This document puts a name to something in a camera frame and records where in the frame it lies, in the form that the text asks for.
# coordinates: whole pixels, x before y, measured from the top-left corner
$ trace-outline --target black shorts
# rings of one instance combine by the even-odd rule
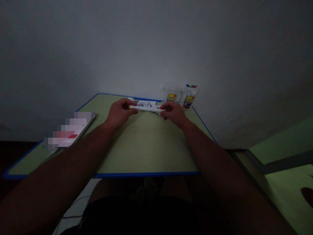
[[[80,224],[62,235],[125,233],[199,234],[197,211],[177,197],[159,197],[143,209],[126,198],[105,197],[89,204]]]

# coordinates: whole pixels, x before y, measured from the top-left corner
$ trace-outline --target white marker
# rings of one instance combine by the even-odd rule
[[[143,107],[143,106],[133,106],[133,105],[130,105],[129,108],[135,108],[135,109],[138,109],[138,110],[155,112],[155,113],[160,113],[162,111],[165,111],[164,109],[159,109],[157,107]]]

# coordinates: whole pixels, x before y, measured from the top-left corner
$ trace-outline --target hand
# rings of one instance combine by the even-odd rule
[[[160,109],[165,109],[165,111],[160,113],[160,115],[164,117],[164,121],[169,119],[180,129],[192,123],[186,117],[184,110],[178,103],[168,101],[161,105]]]
[[[129,116],[137,114],[137,109],[130,109],[129,106],[137,104],[127,98],[120,99],[112,104],[109,115],[103,125],[113,129],[121,128],[128,120]]]

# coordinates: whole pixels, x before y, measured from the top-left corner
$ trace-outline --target finger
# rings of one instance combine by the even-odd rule
[[[164,118],[170,118],[172,114],[171,114],[171,112],[162,111],[162,112],[160,113],[160,115],[161,115],[162,117],[164,117]]]
[[[162,104],[160,109],[167,109],[167,108],[174,108],[176,104],[172,101],[167,101],[166,103]]]
[[[130,99],[123,98],[115,102],[117,105],[122,106],[123,108],[129,108],[130,105],[136,106],[137,103],[131,101]]]
[[[134,115],[138,113],[138,109],[128,109],[126,110],[128,116]]]

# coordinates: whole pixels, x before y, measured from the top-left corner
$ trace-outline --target blue desk edge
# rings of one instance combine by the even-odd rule
[[[88,104],[93,98],[95,98],[99,94],[104,94],[104,95],[113,95],[113,94],[108,94],[108,93],[97,93],[95,94],[90,100],[88,100],[82,107],[76,110],[78,112],[81,110],[86,104]],[[162,100],[153,100],[153,99],[144,99],[144,98],[139,98],[139,97],[134,97],[135,100],[145,100],[145,101],[156,101],[156,102],[162,102]],[[193,110],[196,112],[197,116],[200,118],[199,114],[195,110],[194,107],[192,107]],[[209,129],[206,127],[205,123],[202,121],[200,118],[201,122],[213,138],[213,140],[216,142],[215,138],[209,131]],[[24,154],[19,160],[17,160],[12,166],[10,166],[6,171],[2,174],[2,177],[5,179],[10,179],[10,180],[22,180],[26,178],[28,175],[9,175],[9,171],[17,164],[19,163],[24,157],[26,157],[31,151],[33,151],[38,145],[40,145],[43,142],[43,140],[39,141],[32,149],[30,149],[26,154]],[[194,172],[147,172],[147,173],[111,173],[111,174],[95,174],[93,178],[119,178],[119,177],[125,177],[125,178],[130,178],[130,177],[157,177],[157,176],[175,176],[175,175],[200,175],[200,172],[194,171]]]

